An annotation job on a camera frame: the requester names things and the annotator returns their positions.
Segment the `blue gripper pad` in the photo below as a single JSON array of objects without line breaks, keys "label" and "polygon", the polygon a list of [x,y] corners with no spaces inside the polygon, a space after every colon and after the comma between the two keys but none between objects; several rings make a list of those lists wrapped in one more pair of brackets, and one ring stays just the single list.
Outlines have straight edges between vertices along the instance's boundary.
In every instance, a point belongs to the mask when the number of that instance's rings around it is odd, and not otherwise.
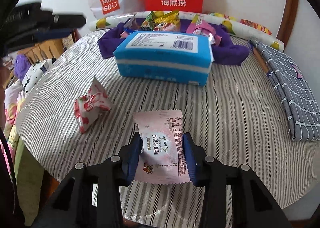
[{"label": "blue gripper pad", "polygon": [[189,132],[184,133],[182,136],[182,147],[190,180],[194,186],[204,186],[205,171],[203,160],[206,157],[204,149],[194,144]]},{"label": "blue gripper pad", "polygon": [[134,180],[136,174],[139,156],[142,149],[142,139],[139,132],[133,135],[131,143],[123,146],[125,148],[125,156],[122,163],[122,171],[126,175],[126,181],[130,184]]}]

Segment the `wooden bed frame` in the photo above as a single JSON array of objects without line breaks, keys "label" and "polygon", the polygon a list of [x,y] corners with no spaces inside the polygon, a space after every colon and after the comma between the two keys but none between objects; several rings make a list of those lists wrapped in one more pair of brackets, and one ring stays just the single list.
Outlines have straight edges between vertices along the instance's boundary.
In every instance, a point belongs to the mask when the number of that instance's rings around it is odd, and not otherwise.
[{"label": "wooden bed frame", "polygon": [[[298,10],[298,3],[299,0],[286,0],[285,6],[284,6],[284,12],[281,20],[281,24],[279,27],[279,32],[276,36],[277,39],[281,40],[284,43],[284,48],[288,44],[294,22],[297,16],[297,10]],[[265,61],[260,56],[260,53],[256,50],[256,48],[253,48],[253,54],[255,58],[257,59],[259,65],[263,69],[265,73],[267,73],[268,67],[266,66]]]}]

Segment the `purple cloth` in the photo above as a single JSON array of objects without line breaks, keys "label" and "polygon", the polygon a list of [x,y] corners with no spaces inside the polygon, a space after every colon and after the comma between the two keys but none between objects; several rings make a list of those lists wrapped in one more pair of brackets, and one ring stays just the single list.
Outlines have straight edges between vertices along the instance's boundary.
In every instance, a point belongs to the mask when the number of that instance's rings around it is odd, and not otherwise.
[{"label": "purple cloth", "polygon": [[[137,18],[137,23],[142,24],[144,18]],[[180,31],[185,33],[191,20],[181,19]],[[223,65],[238,65],[241,66],[242,62],[249,55],[249,48],[242,45],[234,45],[231,41],[230,35],[227,33],[227,29],[224,25],[213,26],[217,32],[217,35],[221,37],[219,46],[212,45],[212,53],[214,62]],[[113,57],[113,51],[123,42],[124,39],[120,39],[120,34],[123,32],[124,23],[119,23],[117,27],[110,29],[106,32],[98,41],[99,49],[104,59]]]},{"label": "purple cloth", "polygon": [[124,23],[119,23],[117,27],[108,30],[99,40],[98,45],[103,59],[113,57],[113,52],[123,42],[124,38],[120,38],[123,33]]},{"label": "purple cloth", "polygon": [[22,81],[30,67],[31,64],[25,55],[17,55],[14,62],[14,75]]}]

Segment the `wooden headboard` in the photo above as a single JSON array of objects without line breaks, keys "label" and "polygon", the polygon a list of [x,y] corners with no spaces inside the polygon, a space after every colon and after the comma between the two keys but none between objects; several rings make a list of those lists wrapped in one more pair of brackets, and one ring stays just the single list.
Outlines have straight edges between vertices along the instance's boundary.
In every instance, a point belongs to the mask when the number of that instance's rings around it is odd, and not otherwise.
[{"label": "wooden headboard", "polygon": [[18,54],[24,54],[31,64],[50,58],[59,58],[64,52],[61,39],[48,40],[33,47],[20,50]]}]

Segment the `strawberry print wrapper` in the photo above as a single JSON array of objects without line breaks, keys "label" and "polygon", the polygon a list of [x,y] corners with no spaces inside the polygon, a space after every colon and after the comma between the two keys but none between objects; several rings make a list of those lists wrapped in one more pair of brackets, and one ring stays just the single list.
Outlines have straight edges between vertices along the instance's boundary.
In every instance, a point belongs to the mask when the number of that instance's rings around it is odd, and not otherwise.
[{"label": "strawberry print wrapper", "polygon": [[73,110],[81,133],[85,133],[99,117],[101,111],[109,111],[112,107],[111,101],[103,86],[96,78],[86,95],[76,99]]}]

